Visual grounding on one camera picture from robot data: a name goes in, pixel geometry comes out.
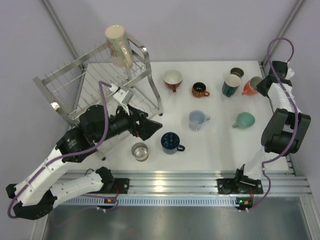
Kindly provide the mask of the dark green mug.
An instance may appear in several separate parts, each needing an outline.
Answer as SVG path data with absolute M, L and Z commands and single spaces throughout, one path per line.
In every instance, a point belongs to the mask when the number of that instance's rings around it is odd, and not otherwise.
M 222 94 L 229 98 L 235 94 L 236 90 L 240 85 L 241 78 L 235 74 L 229 74 L 224 79 L 222 86 Z

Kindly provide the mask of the light blue mug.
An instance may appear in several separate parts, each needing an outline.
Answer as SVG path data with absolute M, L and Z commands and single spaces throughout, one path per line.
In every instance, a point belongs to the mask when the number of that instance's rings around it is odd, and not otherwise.
M 189 129 L 191 131 L 197 132 L 207 121 L 211 119 L 211 117 L 201 110 L 193 110 L 189 113 L 188 119 Z

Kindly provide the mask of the tall beige floral mug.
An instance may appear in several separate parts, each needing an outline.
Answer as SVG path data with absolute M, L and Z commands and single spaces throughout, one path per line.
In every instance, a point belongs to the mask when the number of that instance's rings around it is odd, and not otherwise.
M 134 58 L 126 29 L 122 25 L 112 25 L 104 34 L 112 63 L 119 68 L 132 68 Z

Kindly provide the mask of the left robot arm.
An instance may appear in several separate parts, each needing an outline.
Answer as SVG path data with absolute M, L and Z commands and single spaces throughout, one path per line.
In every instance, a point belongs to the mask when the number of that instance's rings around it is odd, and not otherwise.
M 47 159 L 26 180 L 6 187 L 12 200 L 7 213 L 10 218 L 37 220 L 58 205 L 78 196 L 109 193 L 115 178 L 106 167 L 65 183 L 57 180 L 68 170 L 97 152 L 97 145 L 128 131 L 143 141 L 162 128 L 148 114 L 132 106 L 129 112 L 118 106 L 115 115 L 106 107 L 92 105 L 79 117 L 79 125 L 67 131 L 56 143 Z

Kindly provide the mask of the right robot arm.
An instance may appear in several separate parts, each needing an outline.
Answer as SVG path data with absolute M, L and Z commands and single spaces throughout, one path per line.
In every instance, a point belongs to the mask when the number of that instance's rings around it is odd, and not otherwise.
M 311 123 L 311 117 L 302 113 L 292 94 L 292 70 L 284 61 L 273 61 L 268 75 L 255 90 L 270 101 L 273 114 L 261 136 L 262 148 L 253 159 L 236 170 L 233 186 L 236 191 L 262 193 L 261 180 L 275 161 L 296 153 Z

